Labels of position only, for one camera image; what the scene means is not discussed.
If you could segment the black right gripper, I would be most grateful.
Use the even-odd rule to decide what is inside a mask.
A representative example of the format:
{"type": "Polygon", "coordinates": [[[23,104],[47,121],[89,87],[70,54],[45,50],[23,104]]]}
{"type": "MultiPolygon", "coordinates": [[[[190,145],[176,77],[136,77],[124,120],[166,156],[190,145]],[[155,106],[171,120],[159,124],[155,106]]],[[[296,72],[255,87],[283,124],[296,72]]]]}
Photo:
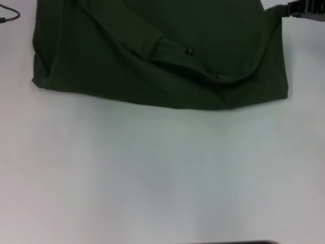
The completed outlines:
{"type": "Polygon", "coordinates": [[[325,0],[293,1],[287,4],[287,17],[325,21],[325,0]]]}

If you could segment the dark green FREE T-shirt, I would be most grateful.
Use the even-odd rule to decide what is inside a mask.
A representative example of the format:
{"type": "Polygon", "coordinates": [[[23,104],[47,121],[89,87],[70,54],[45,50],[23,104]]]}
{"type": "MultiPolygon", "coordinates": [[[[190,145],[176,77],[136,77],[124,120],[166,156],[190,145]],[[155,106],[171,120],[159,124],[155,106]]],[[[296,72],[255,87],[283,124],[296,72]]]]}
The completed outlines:
{"type": "Polygon", "coordinates": [[[285,14],[261,0],[37,0],[32,80],[177,109],[286,99],[285,14]]]}

